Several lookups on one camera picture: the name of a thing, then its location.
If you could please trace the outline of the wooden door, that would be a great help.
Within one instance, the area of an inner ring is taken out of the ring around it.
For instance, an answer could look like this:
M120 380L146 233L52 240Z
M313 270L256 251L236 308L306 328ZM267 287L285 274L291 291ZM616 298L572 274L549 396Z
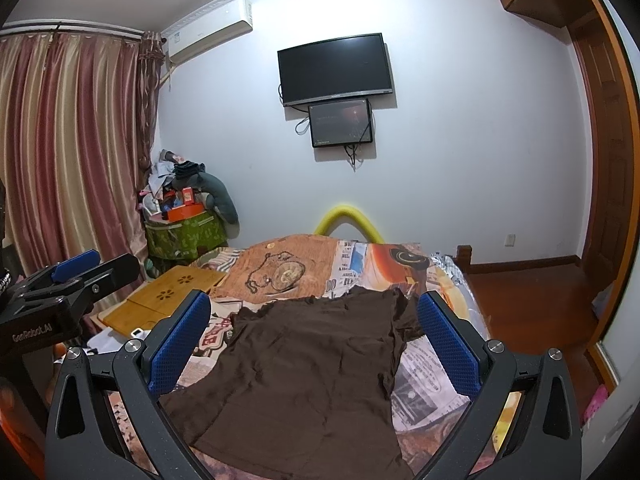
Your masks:
M632 73L610 20L592 10L570 25L584 80L591 131L592 188L582 272L589 301L601 312L615 281L626 276L634 228Z

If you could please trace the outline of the pink striped curtain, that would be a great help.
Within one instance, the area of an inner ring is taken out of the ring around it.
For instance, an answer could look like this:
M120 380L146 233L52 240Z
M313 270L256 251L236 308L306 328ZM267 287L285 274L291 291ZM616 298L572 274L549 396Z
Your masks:
M97 250L144 261L160 37L40 32L1 40L1 180L27 273Z

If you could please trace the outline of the black wall television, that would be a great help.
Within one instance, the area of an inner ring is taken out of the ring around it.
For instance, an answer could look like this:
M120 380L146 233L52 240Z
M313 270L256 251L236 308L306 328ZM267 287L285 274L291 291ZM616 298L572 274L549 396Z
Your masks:
M393 92L390 61L379 32L280 50L278 64L285 106Z

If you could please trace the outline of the white air conditioner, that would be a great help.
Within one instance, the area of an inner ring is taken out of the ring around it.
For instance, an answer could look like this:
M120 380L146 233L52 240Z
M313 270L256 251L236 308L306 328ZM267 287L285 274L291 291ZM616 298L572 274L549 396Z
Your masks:
M179 66L252 30L252 6L247 0L198 11L163 32L167 65Z

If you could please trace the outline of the green storage box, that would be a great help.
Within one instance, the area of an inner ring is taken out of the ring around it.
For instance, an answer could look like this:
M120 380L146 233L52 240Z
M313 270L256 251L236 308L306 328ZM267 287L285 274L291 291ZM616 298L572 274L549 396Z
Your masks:
M204 211L176 222L145 222L151 257L163 260L193 261L227 243L224 224L216 214Z

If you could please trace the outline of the small wall monitor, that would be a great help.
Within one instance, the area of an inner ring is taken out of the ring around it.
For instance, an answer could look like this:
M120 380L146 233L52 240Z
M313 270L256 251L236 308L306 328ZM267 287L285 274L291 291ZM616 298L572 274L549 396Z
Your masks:
M373 127L368 99L347 99L309 107L313 148L371 143Z

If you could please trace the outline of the brown t-shirt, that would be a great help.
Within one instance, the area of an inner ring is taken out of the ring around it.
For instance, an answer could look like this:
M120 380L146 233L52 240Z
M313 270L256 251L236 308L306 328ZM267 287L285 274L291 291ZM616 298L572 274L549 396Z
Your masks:
M390 397L416 298L355 287L239 310L213 369L160 403L183 441L270 479L410 479Z

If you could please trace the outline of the yellow foam bed arch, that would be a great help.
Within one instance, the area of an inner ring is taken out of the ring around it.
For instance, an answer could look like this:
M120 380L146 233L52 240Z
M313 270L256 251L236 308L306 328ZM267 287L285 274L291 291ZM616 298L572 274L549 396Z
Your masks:
M328 236L334 226L348 221L351 223L369 243L384 244L385 240L371 220L358 208L346 204L332 207L323 215L314 229L314 235Z

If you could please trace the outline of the orange box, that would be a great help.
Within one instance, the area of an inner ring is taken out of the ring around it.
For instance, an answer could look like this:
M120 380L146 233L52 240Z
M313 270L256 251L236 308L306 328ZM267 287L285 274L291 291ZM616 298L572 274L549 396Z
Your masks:
M205 211L201 203L193 203L177 206L163 213L163 218L168 222L179 222L190 219Z

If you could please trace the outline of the printed patchwork bedspread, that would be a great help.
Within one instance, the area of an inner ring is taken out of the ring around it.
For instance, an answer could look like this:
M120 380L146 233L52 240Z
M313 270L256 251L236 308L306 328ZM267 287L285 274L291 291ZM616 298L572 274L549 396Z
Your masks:
M289 235L221 249L160 284L219 272L206 329L162 405L217 479L411 479L469 405L416 318L438 292L487 326L450 257Z

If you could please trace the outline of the grey plush pillow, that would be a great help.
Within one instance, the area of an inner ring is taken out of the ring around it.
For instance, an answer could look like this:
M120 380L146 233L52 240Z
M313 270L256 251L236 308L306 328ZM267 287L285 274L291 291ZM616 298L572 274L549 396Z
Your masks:
M228 224L238 224L238 212L235 209L226 186L217 177L206 171L204 164L180 162L174 166L174 180L171 185L176 191L192 188L194 193L205 194L204 206Z

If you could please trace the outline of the wooden lap desk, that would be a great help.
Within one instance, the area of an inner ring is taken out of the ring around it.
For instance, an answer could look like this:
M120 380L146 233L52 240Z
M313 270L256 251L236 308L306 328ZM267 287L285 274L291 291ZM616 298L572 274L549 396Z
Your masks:
M210 292L225 276L195 266L174 266L140 286L117 307L100 313L98 319L122 336L130 336L137 328L152 330L157 322L170 318L193 289Z

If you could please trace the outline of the wooden bed post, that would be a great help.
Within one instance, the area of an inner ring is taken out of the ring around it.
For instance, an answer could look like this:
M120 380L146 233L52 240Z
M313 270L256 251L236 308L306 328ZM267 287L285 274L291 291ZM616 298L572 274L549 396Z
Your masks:
M464 273L469 274L472 266L473 248L471 245L459 245L454 255L454 263Z

